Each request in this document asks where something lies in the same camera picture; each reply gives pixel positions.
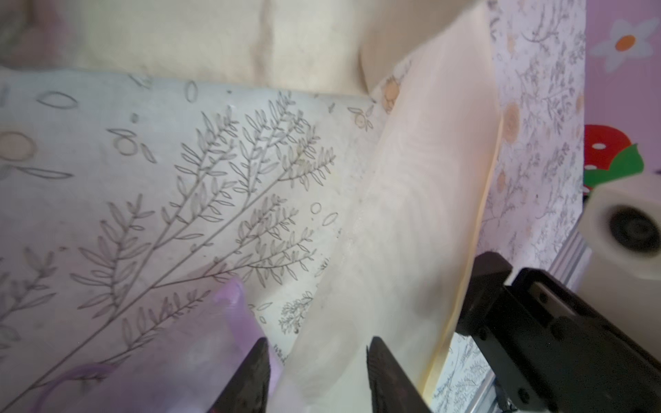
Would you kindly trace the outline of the beige canvas bag orange handles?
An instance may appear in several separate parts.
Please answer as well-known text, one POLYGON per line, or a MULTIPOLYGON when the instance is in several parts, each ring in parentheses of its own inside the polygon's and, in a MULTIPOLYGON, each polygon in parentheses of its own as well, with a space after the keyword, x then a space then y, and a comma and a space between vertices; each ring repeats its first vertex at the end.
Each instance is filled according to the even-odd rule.
POLYGON ((470 1, 80 1, 81 69, 366 95, 470 1))

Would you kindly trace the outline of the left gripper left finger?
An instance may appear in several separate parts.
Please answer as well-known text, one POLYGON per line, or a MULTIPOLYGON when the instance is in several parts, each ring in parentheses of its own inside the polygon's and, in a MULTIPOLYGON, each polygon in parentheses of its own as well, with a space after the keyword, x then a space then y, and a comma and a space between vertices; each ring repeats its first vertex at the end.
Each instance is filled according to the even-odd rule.
POLYGON ((269 344, 265 337, 261 337, 208 412, 265 413, 269 390, 269 344))

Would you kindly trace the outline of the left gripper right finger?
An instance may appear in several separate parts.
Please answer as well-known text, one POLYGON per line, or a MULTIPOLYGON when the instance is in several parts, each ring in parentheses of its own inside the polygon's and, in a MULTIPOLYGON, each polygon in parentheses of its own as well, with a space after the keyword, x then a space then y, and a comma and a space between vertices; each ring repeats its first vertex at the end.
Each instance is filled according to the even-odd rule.
POLYGON ((380 337, 368 346, 367 370, 373 413, 431 413, 380 337))

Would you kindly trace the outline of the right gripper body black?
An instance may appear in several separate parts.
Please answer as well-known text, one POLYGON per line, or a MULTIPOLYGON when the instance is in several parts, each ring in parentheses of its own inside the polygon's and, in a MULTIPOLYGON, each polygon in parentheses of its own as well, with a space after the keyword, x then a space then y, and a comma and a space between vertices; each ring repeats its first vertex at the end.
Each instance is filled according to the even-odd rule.
POLYGON ((474 259, 458 334, 475 340, 520 411, 658 412, 660 364, 552 275, 474 259))

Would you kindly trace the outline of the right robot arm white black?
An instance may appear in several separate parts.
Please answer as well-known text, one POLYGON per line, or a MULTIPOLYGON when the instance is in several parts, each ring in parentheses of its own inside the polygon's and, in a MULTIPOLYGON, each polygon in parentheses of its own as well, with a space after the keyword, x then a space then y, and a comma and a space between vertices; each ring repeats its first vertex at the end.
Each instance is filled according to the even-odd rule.
POLYGON ((492 370, 475 411, 659 411, 659 176, 596 188, 578 239, 588 263, 566 282, 476 257, 456 328, 492 370))

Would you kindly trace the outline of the purple-trim mesh pouch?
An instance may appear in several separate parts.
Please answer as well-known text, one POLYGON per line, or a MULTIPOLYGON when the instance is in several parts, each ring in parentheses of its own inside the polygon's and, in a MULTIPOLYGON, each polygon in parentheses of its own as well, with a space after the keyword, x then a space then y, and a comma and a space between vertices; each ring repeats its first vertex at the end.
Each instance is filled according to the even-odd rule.
POLYGON ((63 373, 30 407, 43 412, 64 382, 103 376, 70 412, 208 412, 266 336, 249 308, 244 284, 227 282, 118 367, 84 364, 63 373))

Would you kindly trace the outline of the yellow-trim mesh pouch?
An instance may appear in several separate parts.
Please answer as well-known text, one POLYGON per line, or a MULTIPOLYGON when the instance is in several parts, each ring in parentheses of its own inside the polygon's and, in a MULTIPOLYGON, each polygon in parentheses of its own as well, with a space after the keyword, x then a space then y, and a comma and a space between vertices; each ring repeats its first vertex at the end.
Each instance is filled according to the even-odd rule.
POLYGON ((430 402, 468 288, 502 129, 481 1, 416 53, 269 411, 370 411, 374 337, 430 402))

